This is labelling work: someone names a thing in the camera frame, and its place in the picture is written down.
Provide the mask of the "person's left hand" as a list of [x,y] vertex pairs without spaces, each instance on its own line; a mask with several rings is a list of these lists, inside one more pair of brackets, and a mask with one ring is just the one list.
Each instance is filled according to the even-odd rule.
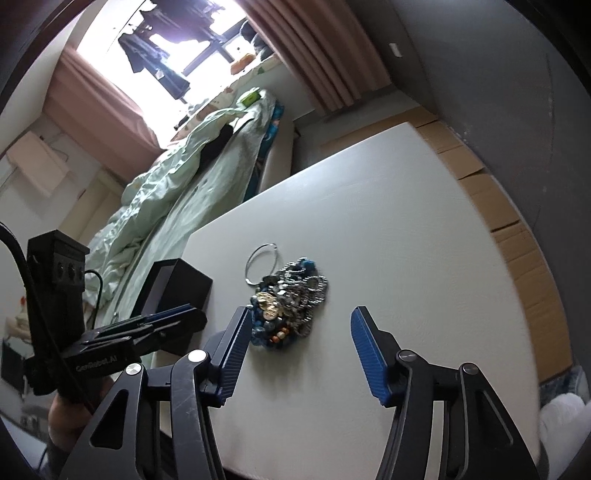
[[48,464],[61,470],[81,433],[92,418],[84,403],[64,399],[59,393],[53,398],[48,414]]

